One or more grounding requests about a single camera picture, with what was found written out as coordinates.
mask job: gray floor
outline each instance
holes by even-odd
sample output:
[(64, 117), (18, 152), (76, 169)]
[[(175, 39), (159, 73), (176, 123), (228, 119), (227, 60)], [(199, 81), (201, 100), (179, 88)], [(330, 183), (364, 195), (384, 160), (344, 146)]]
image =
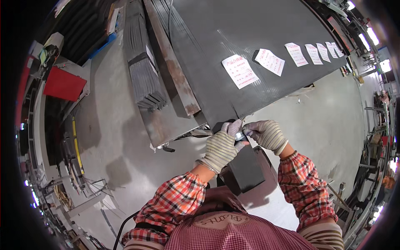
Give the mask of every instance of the gray floor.
[[(315, 86), (307, 95), (283, 98), (257, 111), (246, 122), (266, 119), (280, 122), (292, 146), (314, 161), (320, 177), (334, 180), (334, 188), (341, 182), (347, 183), (344, 191), (347, 197), (352, 191), (363, 140), (372, 129), (367, 120), (373, 121), (373, 117), (368, 117), (363, 108), (371, 105), (372, 93), (379, 87), (373, 76), (367, 77), (360, 87), (352, 76), (342, 77), (339, 70), (315, 82)], [(91, 93), (74, 110), (86, 177), (105, 178), (115, 189), (113, 194), (120, 210), (106, 210), (106, 214), (117, 232), (122, 221), (139, 210), (160, 184), (192, 169), (205, 147), (205, 139), (185, 139), (170, 144), (175, 153), (162, 150), (154, 153), (132, 91), (120, 32), (93, 59)], [(267, 155), (276, 171), (278, 157), (270, 152)], [(293, 207), (285, 202), (276, 184), (270, 185), (276, 183), (271, 171), (265, 175), (269, 182), (240, 196), (241, 201), (250, 213), (294, 230), (298, 221)], [(70, 195), (75, 206), (86, 200), (76, 192)], [(99, 207), (86, 210), (73, 220), (112, 248), (115, 237)], [(130, 221), (123, 233), (133, 227)]]

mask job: dark gray sheet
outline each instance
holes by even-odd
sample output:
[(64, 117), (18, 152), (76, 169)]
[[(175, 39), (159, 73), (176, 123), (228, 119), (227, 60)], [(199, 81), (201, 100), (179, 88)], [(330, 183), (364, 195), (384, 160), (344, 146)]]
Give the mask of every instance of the dark gray sheet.
[[(172, 45), (211, 128), (234, 118), (235, 111), (249, 115), (346, 63), (329, 55), (332, 63), (312, 64), (304, 44), (334, 40), (298, 0), (175, 0), (174, 7)], [(308, 65), (296, 67), (284, 47), (289, 42), (301, 46)], [(285, 60), (281, 77), (252, 61), (260, 48)], [(234, 54), (249, 61), (259, 81), (236, 87), (221, 64)]]

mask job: glove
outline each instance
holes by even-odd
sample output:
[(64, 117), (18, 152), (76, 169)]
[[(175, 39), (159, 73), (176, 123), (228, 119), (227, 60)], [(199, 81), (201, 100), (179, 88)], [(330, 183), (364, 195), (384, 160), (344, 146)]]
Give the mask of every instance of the glove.
[(241, 120), (236, 120), (234, 123), (225, 122), (219, 132), (207, 139), (206, 155), (200, 161), (216, 174), (219, 174), (221, 169), (233, 160), (245, 145), (249, 144), (240, 141), (234, 146), (235, 134), (241, 125)]
[(245, 124), (243, 133), (254, 139), (260, 146), (280, 155), (288, 139), (284, 138), (279, 123), (274, 120), (258, 121)]

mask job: stack of dark strips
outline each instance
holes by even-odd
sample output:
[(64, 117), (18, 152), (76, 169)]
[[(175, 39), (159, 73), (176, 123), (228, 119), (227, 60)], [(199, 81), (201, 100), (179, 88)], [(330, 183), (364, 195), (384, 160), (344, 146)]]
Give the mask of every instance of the stack of dark strips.
[(126, 7), (124, 51), (138, 106), (150, 109), (163, 108), (166, 98), (158, 79), (143, 6), (139, 0), (130, 1)]

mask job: red plaid sleeve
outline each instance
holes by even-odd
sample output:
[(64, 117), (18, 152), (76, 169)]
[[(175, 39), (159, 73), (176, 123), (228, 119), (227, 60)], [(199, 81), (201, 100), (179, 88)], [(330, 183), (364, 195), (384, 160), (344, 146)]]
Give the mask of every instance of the red plaid sleeve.
[(133, 239), (165, 245), (172, 231), (179, 224), (179, 218), (183, 215), (194, 214), (204, 202), (206, 185), (207, 183), (203, 183), (191, 172), (164, 182), (134, 220), (136, 223), (147, 222), (160, 226), (166, 234), (154, 229), (134, 228), (124, 234), (122, 243), (125, 244)]
[(326, 182), (318, 178), (314, 163), (306, 156), (295, 152), (281, 161), (278, 182), (285, 200), (296, 210), (300, 221), (297, 231), (326, 217), (338, 221), (329, 202)]

